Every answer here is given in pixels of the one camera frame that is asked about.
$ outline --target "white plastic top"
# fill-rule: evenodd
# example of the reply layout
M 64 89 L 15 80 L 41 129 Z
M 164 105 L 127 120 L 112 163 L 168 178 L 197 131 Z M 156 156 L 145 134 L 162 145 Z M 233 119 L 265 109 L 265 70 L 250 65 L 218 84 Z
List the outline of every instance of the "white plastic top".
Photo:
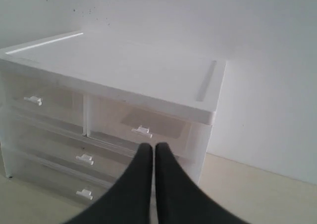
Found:
M 225 62 L 73 32 L 0 50 L 0 69 L 212 124 Z

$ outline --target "translucent plastic drawer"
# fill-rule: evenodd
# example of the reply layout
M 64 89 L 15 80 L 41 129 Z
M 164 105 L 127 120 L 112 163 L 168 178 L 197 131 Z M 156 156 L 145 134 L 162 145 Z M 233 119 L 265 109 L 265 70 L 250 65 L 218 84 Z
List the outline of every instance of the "translucent plastic drawer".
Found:
M 69 129 L 83 133 L 82 94 L 7 71 L 1 71 L 1 81 L 9 106 L 31 111 L 38 119 L 42 115 L 52 118 L 52 122 L 69 123 L 72 125 Z
M 88 106 L 89 137 L 136 150 L 138 144 L 167 142 L 182 156 L 191 123 L 155 111 L 109 99 L 91 97 Z
M 71 170 L 1 146 L 6 175 L 19 178 L 84 203 L 98 200 L 107 187 L 74 177 Z
M 15 149 L 91 175 L 98 180 L 115 183 L 132 157 L 90 143 L 44 130 L 37 123 L 14 115 L 2 118 L 6 123 L 4 142 Z

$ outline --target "beige floor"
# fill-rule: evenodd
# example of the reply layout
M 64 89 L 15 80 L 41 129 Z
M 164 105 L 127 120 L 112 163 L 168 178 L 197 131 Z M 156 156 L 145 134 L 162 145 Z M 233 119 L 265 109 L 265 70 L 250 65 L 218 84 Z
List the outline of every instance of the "beige floor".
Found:
M 316 224 L 317 186 L 207 155 L 200 187 L 253 224 Z M 57 224 L 83 206 L 4 177 L 0 160 L 0 223 Z

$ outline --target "white storage drawers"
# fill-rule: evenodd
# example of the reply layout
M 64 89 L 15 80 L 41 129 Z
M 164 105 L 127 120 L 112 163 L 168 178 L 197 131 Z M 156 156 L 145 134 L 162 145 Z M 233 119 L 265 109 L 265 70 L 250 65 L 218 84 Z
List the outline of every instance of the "white storage drawers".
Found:
M 225 62 L 75 32 L 0 50 L 6 175 L 94 202 L 142 142 L 199 181 Z

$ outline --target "drawer handle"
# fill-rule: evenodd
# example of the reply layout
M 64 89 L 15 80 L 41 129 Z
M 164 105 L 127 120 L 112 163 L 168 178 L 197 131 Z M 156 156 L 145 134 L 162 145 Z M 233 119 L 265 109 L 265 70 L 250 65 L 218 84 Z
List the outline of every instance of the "drawer handle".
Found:
M 29 98 L 24 97 L 24 100 L 25 100 L 25 101 L 32 102 L 32 103 L 34 103 L 34 104 L 37 104 L 37 105 L 39 105 L 39 106 L 42 105 L 42 98 L 38 98 L 38 97 L 35 97 L 35 96 L 31 96 L 31 97 L 29 97 Z
M 143 126 L 139 126 L 138 129 L 133 128 L 131 130 L 132 132 L 147 136 L 149 138 L 152 138 L 153 134 L 150 133 L 150 129 L 149 128 L 145 128 Z
M 86 154 L 83 154 L 82 156 L 76 156 L 76 159 L 83 161 L 83 162 L 86 162 L 86 163 L 90 164 L 91 166 L 94 164 L 93 157 L 86 155 Z
M 93 199 L 93 196 L 91 195 L 91 191 L 87 190 L 87 189 L 83 189 L 82 191 L 76 191 L 76 194 L 79 196 L 82 196 L 84 198 L 87 198 L 89 200 Z

